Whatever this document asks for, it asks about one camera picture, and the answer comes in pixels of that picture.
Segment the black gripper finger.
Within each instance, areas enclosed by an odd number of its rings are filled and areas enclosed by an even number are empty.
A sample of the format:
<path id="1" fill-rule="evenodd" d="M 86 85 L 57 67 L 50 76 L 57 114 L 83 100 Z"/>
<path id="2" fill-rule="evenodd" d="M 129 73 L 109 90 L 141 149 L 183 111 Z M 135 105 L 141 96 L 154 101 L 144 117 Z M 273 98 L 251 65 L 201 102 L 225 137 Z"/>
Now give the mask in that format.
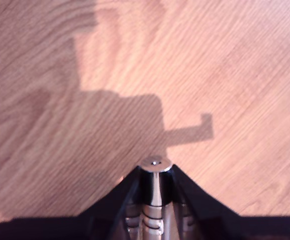
<path id="1" fill-rule="evenodd" d="M 173 205 L 181 240 L 241 240 L 239 216 L 172 166 Z"/>
<path id="2" fill-rule="evenodd" d="M 87 225 L 88 240 L 129 240 L 126 206 L 137 195 L 140 167 L 135 167 L 107 195 L 78 215 Z"/>

